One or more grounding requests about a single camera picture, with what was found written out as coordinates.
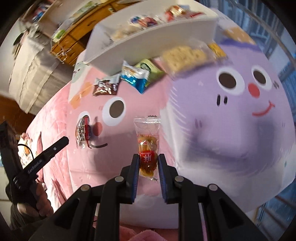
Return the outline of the person left hand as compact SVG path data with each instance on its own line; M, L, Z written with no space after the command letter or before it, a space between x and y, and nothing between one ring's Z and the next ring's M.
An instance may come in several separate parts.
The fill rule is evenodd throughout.
M41 183L37 183L36 196L36 208L27 203L17 203L11 206L11 222L16 222L18 225L26 225L40 220L41 217L53 215L54 211L51 202Z

